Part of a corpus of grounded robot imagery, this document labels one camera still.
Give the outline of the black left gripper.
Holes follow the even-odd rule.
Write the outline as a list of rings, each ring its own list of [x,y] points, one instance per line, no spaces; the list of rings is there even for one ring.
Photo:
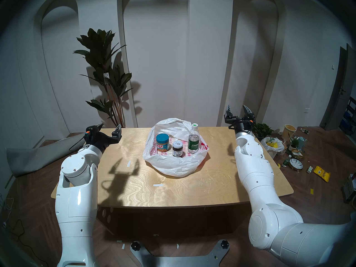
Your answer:
[[[122,138],[121,124],[118,124],[115,130],[111,133],[111,136],[108,136],[100,131],[103,125],[103,123],[100,123],[98,125],[89,126],[86,128],[86,132],[84,134],[86,144],[95,146],[101,151],[101,153],[104,153],[106,148],[110,145],[118,144]]]

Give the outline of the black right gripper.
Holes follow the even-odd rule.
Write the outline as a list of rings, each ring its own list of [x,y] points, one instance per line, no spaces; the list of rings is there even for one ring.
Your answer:
[[[251,133],[253,131],[255,115],[246,105],[243,105],[243,111],[244,116],[238,117],[233,116],[230,105],[226,108],[225,123],[229,124],[228,129],[234,130],[235,134],[240,132]]]

